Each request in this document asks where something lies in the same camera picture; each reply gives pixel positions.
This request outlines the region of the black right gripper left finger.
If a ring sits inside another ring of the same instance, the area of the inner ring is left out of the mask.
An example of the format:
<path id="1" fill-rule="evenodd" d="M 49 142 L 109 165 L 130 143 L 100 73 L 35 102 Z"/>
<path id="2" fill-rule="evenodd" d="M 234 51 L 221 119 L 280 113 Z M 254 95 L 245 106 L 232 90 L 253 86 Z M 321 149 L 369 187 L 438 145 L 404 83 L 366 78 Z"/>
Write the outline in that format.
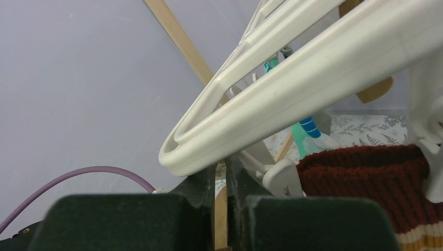
<path id="1" fill-rule="evenodd" d="M 30 250 L 207 250 L 208 214 L 181 195 L 74 195 L 57 201 Z"/>

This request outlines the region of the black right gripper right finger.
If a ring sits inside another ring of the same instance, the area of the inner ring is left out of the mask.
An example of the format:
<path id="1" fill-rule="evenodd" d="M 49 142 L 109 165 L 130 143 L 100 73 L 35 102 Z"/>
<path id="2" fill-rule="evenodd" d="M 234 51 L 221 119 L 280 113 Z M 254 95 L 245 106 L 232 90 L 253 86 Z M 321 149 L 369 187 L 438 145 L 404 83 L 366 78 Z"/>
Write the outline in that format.
<path id="1" fill-rule="evenodd" d="M 242 211 L 241 250 L 400 250 L 373 201 L 253 196 Z"/>

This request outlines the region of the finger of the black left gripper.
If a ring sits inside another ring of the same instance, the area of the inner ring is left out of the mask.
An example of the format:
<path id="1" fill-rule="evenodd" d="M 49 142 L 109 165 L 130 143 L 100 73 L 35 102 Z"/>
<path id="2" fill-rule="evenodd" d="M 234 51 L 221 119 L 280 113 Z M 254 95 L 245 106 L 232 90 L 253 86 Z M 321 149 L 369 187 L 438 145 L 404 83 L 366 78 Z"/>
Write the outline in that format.
<path id="1" fill-rule="evenodd" d="M 254 227 L 247 198 L 271 194 L 249 174 L 237 156 L 232 155 L 226 161 L 228 244 L 232 250 L 254 250 Z"/>
<path id="2" fill-rule="evenodd" d="M 210 219 L 214 202 L 215 170 L 216 164 L 211 165 L 188 176 L 170 191 L 171 194 L 183 196 L 204 222 Z"/>

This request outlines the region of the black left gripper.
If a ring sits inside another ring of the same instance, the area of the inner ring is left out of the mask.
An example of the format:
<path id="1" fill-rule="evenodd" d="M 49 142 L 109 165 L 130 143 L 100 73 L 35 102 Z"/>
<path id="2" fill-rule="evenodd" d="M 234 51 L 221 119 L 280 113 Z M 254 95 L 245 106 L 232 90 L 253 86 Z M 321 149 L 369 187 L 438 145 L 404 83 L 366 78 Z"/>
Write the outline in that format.
<path id="1" fill-rule="evenodd" d="M 41 221 L 26 226 L 12 237 L 1 240 L 1 251 L 26 251 L 34 238 Z"/>

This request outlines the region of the white plastic clip hanger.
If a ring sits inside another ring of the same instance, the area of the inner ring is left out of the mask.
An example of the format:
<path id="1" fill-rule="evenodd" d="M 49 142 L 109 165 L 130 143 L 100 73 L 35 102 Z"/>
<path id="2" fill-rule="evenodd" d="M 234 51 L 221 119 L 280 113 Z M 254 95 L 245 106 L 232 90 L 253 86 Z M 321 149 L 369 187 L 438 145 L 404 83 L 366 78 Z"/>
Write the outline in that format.
<path id="1" fill-rule="evenodd" d="M 262 1 L 238 46 L 166 138 L 159 162 L 188 176 L 400 71 L 410 69 L 409 141 L 442 202 L 442 1 L 364 1 L 223 106 L 225 92 L 340 1 Z"/>

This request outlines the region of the teal patterned sock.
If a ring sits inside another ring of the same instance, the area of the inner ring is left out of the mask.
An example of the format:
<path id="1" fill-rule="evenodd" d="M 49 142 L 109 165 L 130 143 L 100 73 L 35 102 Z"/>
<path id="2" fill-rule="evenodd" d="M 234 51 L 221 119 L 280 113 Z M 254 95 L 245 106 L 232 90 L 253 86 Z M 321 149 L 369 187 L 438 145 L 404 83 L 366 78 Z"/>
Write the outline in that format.
<path id="1" fill-rule="evenodd" d="M 335 139 L 318 129 L 313 116 L 309 116 L 292 125 L 290 129 L 292 134 L 290 138 L 294 141 L 299 152 L 299 159 L 303 159 L 307 155 L 340 147 Z"/>

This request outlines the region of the maroon olive striped sock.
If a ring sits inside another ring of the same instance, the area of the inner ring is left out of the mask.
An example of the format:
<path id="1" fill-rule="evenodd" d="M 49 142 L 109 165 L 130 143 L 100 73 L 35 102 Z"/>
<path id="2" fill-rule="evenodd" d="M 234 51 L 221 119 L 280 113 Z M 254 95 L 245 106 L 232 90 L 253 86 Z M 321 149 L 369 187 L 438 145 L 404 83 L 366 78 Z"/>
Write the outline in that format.
<path id="1" fill-rule="evenodd" d="M 442 250 L 442 204 L 425 198 L 429 166 L 415 145 L 354 146 L 322 151 L 297 164 L 314 197 L 365 198 L 387 214 L 402 250 Z"/>

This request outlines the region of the wooden drying rack frame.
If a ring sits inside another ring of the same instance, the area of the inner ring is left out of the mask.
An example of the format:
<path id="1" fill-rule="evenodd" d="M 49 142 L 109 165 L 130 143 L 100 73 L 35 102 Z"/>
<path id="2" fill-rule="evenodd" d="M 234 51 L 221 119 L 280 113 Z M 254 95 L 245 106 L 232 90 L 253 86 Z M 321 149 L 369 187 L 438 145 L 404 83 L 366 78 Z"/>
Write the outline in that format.
<path id="1" fill-rule="evenodd" d="M 191 68 L 193 68 L 200 80 L 205 84 L 204 90 L 185 113 L 185 116 L 189 117 L 196 111 L 213 111 L 217 106 L 228 103 L 229 97 L 226 94 L 216 95 L 214 98 L 209 97 L 209 93 L 215 89 L 219 73 L 213 73 L 209 69 L 168 5 L 164 1 L 148 1 L 147 5 L 188 61 Z M 220 67 L 220 70 L 224 71 L 234 64 L 235 60 L 240 57 L 244 51 L 260 43 L 276 24 L 280 23 L 286 16 L 295 12 L 298 7 L 304 10 L 317 9 L 316 19 L 320 20 L 335 8 L 338 8 L 340 14 L 344 15 L 345 12 L 353 8 L 354 5 L 355 1 L 261 1 L 238 47 Z M 238 158 L 249 174 L 262 185 L 259 177 L 255 176 L 259 165 L 273 167 L 278 162 L 284 160 L 288 150 L 289 145 L 286 145 L 282 148 L 280 155 L 273 156 L 265 143 L 258 141 L 242 150 Z M 226 159 L 228 157 L 230 157 L 230 155 L 225 154 L 221 158 L 221 161 L 227 163 Z M 213 221 L 213 241 L 215 249 L 217 250 L 231 247 L 228 244 L 228 192 L 224 196 L 224 201 L 226 202 L 225 206 L 221 205 L 220 202 L 215 202 L 217 217 Z"/>

